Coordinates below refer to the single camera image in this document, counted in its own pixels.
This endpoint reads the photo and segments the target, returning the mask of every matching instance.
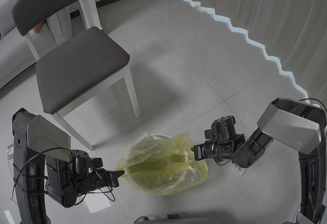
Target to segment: orange pillow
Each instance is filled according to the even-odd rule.
[[[34,31],[36,34],[41,30],[42,25],[43,25],[43,22],[40,22],[37,26],[35,26],[35,27],[33,28],[33,31]]]

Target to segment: chair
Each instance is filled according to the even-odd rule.
[[[76,1],[81,5],[81,14],[88,29],[40,58],[28,32]],[[137,117],[141,116],[128,65],[129,54],[103,31],[94,27],[87,0],[18,0],[12,16],[37,61],[36,77],[44,112],[51,114],[86,148],[93,150],[93,146],[64,116],[118,80],[125,79],[134,113]]]

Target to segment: trash bag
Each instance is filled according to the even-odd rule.
[[[134,189],[154,195],[171,195],[203,183],[208,176],[205,160],[196,161],[195,145],[184,133],[170,139],[143,133],[121,158],[116,170]]]

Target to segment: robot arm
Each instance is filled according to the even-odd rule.
[[[47,148],[64,147],[65,144],[69,147],[69,136],[42,116],[23,108],[14,114],[12,125],[14,180],[17,182],[15,190],[21,224],[51,224],[46,215],[44,194],[69,208],[76,205],[77,197],[88,192],[102,187],[112,190],[119,186],[118,177],[124,174],[123,170],[105,170],[101,158],[90,158],[82,150],[71,150],[75,155],[73,160],[65,150],[52,150],[35,157],[23,167]],[[44,176],[45,165],[48,176]]]
[[[215,120],[205,131],[207,141],[193,147],[195,160],[213,158],[219,165],[228,160],[248,168],[273,139],[288,145],[299,152],[301,207],[297,223],[317,224],[326,208],[322,204],[326,191],[324,110],[294,99],[277,98],[269,104],[247,141],[243,134],[236,134],[234,124],[233,116]]]

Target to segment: curtain fold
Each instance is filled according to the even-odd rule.
[[[327,0],[192,0],[230,18],[327,104]]]

